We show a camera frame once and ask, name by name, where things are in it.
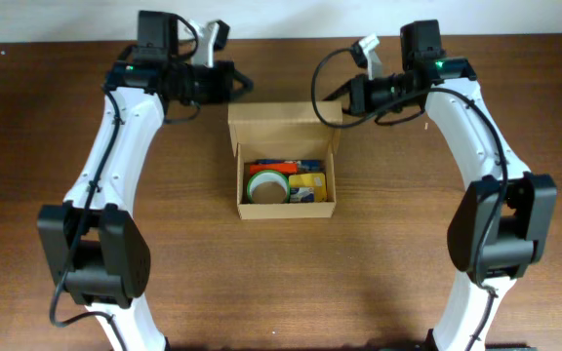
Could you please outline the brown cardboard box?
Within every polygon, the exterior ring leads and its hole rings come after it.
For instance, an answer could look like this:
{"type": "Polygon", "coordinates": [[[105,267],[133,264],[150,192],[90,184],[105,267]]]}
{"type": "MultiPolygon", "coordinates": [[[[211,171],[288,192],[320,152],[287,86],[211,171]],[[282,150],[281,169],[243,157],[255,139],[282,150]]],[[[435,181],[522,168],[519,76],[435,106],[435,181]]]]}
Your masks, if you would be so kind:
{"type": "Polygon", "coordinates": [[[322,124],[309,102],[232,103],[228,129],[236,158],[236,205],[241,219],[330,217],[337,204],[334,156],[341,132],[322,124]],[[317,160],[327,200],[314,203],[252,204],[249,166],[258,160],[317,160]]]}

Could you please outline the blue pen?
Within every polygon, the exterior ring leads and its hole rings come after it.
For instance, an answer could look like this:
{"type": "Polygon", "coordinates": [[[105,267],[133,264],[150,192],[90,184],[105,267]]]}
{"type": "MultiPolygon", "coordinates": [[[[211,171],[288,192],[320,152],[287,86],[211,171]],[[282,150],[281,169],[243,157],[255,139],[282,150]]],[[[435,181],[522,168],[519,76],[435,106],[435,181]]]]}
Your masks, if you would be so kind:
{"type": "Polygon", "coordinates": [[[291,164],[296,165],[298,161],[295,160],[277,160],[277,159],[259,159],[255,162],[257,165],[281,165],[291,164]]]}

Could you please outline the blue white marker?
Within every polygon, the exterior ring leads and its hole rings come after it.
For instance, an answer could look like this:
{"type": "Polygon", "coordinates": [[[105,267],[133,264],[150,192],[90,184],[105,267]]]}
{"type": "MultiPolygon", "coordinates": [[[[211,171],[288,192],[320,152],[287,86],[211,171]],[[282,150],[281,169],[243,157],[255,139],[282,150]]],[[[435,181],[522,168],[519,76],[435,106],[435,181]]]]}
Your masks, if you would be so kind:
{"type": "Polygon", "coordinates": [[[324,170],[321,160],[299,160],[297,161],[298,171],[302,173],[317,173],[324,170]]]}

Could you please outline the yellow sticky note pad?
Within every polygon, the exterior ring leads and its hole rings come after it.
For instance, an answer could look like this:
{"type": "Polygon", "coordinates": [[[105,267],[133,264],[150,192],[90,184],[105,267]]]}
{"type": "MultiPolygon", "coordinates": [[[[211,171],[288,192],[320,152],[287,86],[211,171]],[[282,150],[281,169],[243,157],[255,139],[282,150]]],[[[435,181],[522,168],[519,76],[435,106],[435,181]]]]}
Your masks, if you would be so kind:
{"type": "Polygon", "coordinates": [[[327,182],[324,173],[291,175],[289,177],[289,184],[292,188],[312,187],[316,202],[328,201],[327,182]]]}

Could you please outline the green tape roll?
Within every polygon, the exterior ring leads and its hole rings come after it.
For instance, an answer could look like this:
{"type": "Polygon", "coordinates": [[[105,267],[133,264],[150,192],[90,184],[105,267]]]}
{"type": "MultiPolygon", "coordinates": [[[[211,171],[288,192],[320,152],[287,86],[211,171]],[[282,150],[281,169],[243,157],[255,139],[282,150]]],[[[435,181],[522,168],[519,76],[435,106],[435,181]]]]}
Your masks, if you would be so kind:
{"type": "Polygon", "coordinates": [[[290,199],[289,180],[276,171],[261,171],[254,174],[247,184],[247,197],[251,204],[285,204],[290,199]]]}

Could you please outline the white blue eraser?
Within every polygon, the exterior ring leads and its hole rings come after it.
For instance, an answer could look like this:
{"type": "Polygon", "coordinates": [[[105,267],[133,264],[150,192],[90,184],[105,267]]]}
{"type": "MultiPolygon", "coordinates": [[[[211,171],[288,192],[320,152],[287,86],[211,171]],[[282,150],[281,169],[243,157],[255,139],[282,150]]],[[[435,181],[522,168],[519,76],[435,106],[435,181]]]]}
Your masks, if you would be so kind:
{"type": "Polygon", "coordinates": [[[315,190],[313,187],[291,187],[290,203],[314,203],[315,190]]]}

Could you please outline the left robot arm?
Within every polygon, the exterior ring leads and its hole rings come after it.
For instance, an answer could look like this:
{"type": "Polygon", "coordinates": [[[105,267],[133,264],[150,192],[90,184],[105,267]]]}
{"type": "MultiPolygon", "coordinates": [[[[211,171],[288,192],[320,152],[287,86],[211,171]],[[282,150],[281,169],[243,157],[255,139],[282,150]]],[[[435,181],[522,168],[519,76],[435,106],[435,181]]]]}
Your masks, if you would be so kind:
{"type": "Polygon", "coordinates": [[[166,12],[138,14],[136,43],[106,73],[100,128],[87,161],[61,204],[43,206],[37,229],[55,290],[49,319],[57,328],[99,320],[115,350],[167,350],[145,289],[150,249],[134,204],[148,149],[171,102],[200,109],[249,93],[254,84],[230,60],[216,60],[230,27],[166,12]]]}

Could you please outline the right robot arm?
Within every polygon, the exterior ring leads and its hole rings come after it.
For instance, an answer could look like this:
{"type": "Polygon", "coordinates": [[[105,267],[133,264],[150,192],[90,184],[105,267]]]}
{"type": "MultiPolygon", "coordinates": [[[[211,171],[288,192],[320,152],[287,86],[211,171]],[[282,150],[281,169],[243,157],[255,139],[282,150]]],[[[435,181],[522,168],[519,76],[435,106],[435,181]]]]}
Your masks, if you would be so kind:
{"type": "Polygon", "coordinates": [[[450,57],[439,23],[417,20],[400,29],[402,72],[384,75],[374,34],[345,48],[360,75],[327,95],[349,97],[352,125],[415,105],[438,127],[459,167],[465,193],[447,231],[457,273],[446,308],[419,350],[485,350],[486,336],[506,294],[544,251],[557,186],[515,154],[482,97],[464,57],[450,57]]]}

